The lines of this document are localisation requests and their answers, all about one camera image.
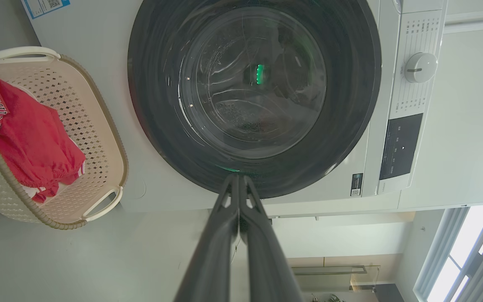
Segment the white washing machine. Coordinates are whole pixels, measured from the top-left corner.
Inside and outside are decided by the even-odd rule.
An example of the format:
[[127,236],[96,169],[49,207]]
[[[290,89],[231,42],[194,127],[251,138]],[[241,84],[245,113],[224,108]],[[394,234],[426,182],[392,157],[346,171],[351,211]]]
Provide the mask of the white washing machine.
[[211,208],[231,172],[265,204],[411,184],[447,0],[22,2],[100,89],[128,211]]

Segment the gray floor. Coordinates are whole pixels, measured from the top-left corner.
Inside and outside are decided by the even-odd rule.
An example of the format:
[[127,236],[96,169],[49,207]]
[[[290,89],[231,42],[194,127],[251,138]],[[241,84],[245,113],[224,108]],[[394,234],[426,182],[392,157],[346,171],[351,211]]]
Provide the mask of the gray floor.
[[[0,50],[38,45],[19,0],[0,0]],[[74,231],[0,214],[0,302],[172,301],[208,212],[126,213],[117,206]],[[232,300],[247,300],[247,253]]]

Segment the white knob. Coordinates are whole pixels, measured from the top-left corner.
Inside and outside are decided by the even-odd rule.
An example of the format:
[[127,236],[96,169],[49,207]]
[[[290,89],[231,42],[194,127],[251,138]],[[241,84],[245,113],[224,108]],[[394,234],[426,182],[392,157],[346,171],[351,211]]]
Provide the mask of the white knob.
[[428,82],[437,70],[437,57],[429,53],[414,54],[406,64],[406,80],[411,83]]

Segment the basket handle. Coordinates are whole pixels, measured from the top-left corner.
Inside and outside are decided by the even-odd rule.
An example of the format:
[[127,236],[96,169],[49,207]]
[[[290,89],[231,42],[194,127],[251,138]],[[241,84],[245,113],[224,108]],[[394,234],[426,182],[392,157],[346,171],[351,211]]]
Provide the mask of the basket handle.
[[[115,196],[115,199],[113,199],[113,201],[111,201],[111,203],[109,205],[107,205],[105,208],[100,210],[98,213],[87,216],[87,214],[90,211],[92,211],[99,203],[101,203],[106,197],[109,196],[109,194],[111,194],[113,192],[116,192],[117,195]],[[83,214],[82,219],[86,220],[87,222],[90,222],[92,220],[95,220],[95,219],[98,219],[98,218],[104,216],[105,214],[107,214],[107,212],[113,210],[113,208],[115,208],[115,206],[117,206],[117,204],[119,204],[121,198],[122,198],[122,187],[117,187],[116,189],[110,190],[108,193],[106,193],[104,195],[104,197],[100,198],[98,203],[94,204],[90,209],[88,209],[87,212],[85,212],[85,214]]]
[[9,48],[6,50],[0,50],[0,60],[9,59],[11,57],[17,57],[20,55],[29,54],[42,54],[54,59],[61,59],[61,55],[56,53],[55,50],[41,47],[41,46],[22,46]]

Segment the perforated basket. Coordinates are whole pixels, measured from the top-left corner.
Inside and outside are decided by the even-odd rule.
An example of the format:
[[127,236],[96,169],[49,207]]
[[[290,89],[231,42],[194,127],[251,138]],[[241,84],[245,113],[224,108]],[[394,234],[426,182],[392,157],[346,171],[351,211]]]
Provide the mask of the perforated basket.
[[[73,184],[60,187],[44,204],[25,193],[0,155],[0,213],[20,221],[73,229],[113,209],[122,197],[128,161],[90,75],[51,49],[18,47],[0,52],[0,78],[56,109],[67,134],[86,155],[86,173]],[[111,193],[117,194],[113,201],[89,215]]]

